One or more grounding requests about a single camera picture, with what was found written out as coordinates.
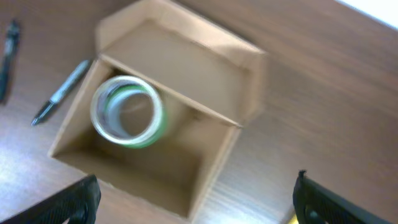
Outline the yellow highlighter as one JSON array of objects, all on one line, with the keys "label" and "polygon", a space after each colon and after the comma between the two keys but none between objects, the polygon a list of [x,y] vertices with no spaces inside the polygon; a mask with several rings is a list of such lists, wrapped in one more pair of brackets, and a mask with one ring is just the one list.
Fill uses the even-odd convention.
[{"label": "yellow highlighter", "polygon": [[296,215],[292,215],[292,217],[288,220],[288,222],[286,224],[299,224],[297,216]]}]

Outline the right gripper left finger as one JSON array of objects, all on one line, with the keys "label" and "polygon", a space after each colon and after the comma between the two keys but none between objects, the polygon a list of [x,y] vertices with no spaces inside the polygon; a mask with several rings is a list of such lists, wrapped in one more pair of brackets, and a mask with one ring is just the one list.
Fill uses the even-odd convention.
[{"label": "right gripper left finger", "polygon": [[98,179],[90,174],[1,224],[94,224],[100,200]]}]

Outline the green tape roll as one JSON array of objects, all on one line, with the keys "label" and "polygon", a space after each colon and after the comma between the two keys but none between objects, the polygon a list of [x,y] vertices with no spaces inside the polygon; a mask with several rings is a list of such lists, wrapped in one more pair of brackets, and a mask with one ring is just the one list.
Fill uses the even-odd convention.
[{"label": "green tape roll", "polygon": [[[143,132],[138,135],[131,136],[122,127],[119,114],[121,105],[124,101],[134,95],[146,95],[151,99],[153,104],[153,115],[150,123]],[[158,92],[152,87],[146,88],[142,85],[124,85],[117,87],[106,98],[104,106],[105,121],[107,122],[110,130],[109,132],[115,135],[116,144],[130,148],[143,148],[147,147],[163,134],[166,127],[167,113],[163,106],[163,102]]]}]

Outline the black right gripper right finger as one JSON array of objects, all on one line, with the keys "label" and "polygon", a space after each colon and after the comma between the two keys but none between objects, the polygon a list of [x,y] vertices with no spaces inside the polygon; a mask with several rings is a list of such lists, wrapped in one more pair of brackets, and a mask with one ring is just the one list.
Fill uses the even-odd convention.
[{"label": "black right gripper right finger", "polygon": [[389,223],[308,178],[306,173],[306,170],[298,172],[292,195],[299,224]]}]

